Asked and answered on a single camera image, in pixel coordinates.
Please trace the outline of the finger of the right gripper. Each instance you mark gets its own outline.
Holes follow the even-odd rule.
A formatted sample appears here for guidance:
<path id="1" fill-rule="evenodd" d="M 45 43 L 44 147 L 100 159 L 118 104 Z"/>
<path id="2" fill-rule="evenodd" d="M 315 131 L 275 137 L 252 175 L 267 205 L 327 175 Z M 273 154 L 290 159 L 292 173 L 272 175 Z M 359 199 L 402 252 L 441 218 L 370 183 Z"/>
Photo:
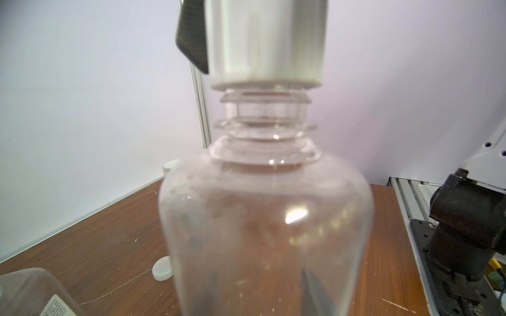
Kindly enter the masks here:
<path id="1" fill-rule="evenodd" d="M 176 45 L 200 72 L 209 74 L 204 0 L 182 2 Z"/>

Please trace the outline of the white cap small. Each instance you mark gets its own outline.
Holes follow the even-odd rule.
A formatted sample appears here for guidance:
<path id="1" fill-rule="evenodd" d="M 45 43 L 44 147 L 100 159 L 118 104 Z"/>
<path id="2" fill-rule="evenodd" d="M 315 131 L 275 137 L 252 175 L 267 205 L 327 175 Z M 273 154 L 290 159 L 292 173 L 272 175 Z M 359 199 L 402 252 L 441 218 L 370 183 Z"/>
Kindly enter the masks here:
<path id="1" fill-rule="evenodd" d="M 175 166 L 180 162 L 180 159 L 172 159 L 172 160 L 169 160 L 169 161 L 166 161 L 163 165 L 162 165 L 162 171 L 163 171 L 163 175 L 166 176 L 171 170 L 173 170 L 175 168 Z"/>

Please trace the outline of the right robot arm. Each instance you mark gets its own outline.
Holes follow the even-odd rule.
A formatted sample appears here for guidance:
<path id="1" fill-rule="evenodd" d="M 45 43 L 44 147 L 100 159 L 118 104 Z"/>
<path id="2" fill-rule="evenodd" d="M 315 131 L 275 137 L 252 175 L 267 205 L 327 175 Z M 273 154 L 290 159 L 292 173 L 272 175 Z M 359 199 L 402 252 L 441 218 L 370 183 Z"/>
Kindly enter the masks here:
<path id="1" fill-rule="evenodd" d="M 214 90 L 311 90 L 324 81 L 332 28 L 329 1 L 183 1 L 176 44 Z M 430 216 L 452 241 L 437 240 L 432 261 L 476 275 L 505 253 L 505 115 L 430 202 Z"/>

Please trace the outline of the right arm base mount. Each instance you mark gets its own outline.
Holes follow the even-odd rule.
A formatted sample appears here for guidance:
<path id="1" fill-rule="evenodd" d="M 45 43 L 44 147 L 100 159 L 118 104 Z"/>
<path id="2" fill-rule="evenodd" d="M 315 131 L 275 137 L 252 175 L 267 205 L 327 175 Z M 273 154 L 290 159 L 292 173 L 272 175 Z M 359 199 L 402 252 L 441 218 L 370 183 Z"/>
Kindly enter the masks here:
<path id="1" fill-rule="evenodd" d="M 495 252 L 477 248 L 452 232 L 414 219 L 410 229 L 428 291 L 439 315 L 505 315 L 486 280 Z"/>

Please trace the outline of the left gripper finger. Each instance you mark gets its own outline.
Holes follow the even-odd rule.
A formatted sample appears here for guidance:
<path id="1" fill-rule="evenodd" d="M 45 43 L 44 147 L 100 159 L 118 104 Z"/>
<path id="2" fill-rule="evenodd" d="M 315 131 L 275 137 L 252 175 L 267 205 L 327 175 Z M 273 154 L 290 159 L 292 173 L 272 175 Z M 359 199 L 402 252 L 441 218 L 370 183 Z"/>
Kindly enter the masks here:
<path id="1" fill-rule="evenodd" d="M 335 305 L 317 276 L 312 271 L 303 269 L 301 280 L 301 315 L 335 315 Z"/>

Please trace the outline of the round clear bottle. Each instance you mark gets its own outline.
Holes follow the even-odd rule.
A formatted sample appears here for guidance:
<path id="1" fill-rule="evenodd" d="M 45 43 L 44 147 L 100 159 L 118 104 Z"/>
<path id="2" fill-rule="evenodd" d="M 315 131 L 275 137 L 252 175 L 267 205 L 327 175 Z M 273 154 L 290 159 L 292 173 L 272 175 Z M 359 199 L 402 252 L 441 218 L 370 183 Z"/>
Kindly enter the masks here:
<path id="1" fill-rule="evenodd" d="M 224 94 L 224 135 L 165 177 L 159 216 L 183 315 L 301 315 L 303 269 L 352 304 L 369 183 L 307 136 L 301 90 Z"/>

